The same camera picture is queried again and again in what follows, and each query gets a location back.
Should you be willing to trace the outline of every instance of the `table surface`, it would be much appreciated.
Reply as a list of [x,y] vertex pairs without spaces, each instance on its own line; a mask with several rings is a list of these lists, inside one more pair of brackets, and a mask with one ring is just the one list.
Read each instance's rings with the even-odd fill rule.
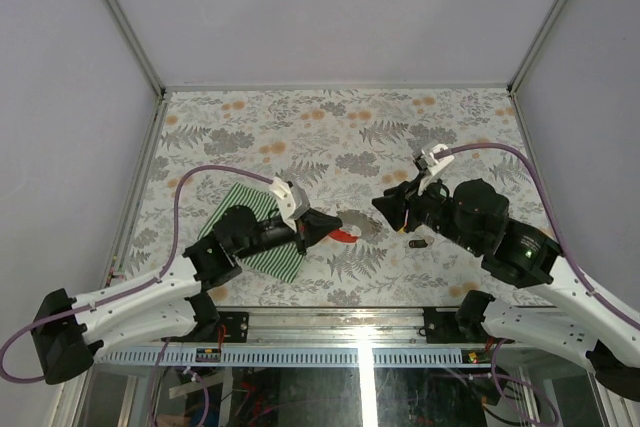
[[[211,291],[221,306],[455,306],[470,289],[520,305],[544,302],[492,279],[480,259],[435,234],[410,249],[416,234],[393,232],[371,205],[386,188],[413,178],[412,152],[430,140],[450,146],[503,142],[523,150],[504,89],[400,89],[173,92],[124,268],[166,261],[176,185],[207,163],[298,182],[311,204],[338,215],[355,244],[325,239],[309,250],[293,283],[245,269]],[[548,231],[535,187],[510,154],[456,156],[443,181],[483,178],[510,202],[510,215]],[[235,182],[197,174],[181,196],[179,250],[193,243]]]

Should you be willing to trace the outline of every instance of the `green striped cloth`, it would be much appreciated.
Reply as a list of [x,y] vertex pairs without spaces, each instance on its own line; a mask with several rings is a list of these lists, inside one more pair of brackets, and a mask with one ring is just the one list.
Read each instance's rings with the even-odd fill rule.
[[[233,205],[246,205],[256,214],[256,218],[264,220],[270,212],[278,210],[276,201],[267,192],[260,192],[242,184],[235,184],[229,193],[222,199],[222,202],[200,231],[198,239],[201,239],[213,228],[225,210]],[[276,279],[285,282],[293,282],[300,270],[300,264],[304,257],[298,254],[295,244],[287,244],[277,249],[270,250],[263,254],[254,255],[242,261],[243,265],[251,267],[259,272],[272,275]]]

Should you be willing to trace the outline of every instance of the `red object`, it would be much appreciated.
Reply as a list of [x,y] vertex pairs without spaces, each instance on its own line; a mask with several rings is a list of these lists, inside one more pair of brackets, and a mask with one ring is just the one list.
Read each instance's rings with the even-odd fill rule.
[[358,240],[358,237],[355,235],[351,235],[349,232],[345,232],[344,230],[334,230],[329,234],[333,240],[337,240],[338,242],[342,242],[343,244],[353,244]]

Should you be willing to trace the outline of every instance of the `black cable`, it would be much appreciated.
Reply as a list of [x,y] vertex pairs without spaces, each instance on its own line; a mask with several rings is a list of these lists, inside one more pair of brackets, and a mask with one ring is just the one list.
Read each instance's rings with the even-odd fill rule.
[[487,414],[489,414],[491,417],[496,419],[498,422],[502,422],[505,425],[514,425],[516,427],[522,427],[523,425],[527,425],[527,424],[523,424],[522,422],[515,422],[513,420],[503,419],[502,417],[500,417],[497,414],[494,414],[493,412],[491,412],[489,409],[487,409],[484,406],[482,407],[482,410],[484,410]]

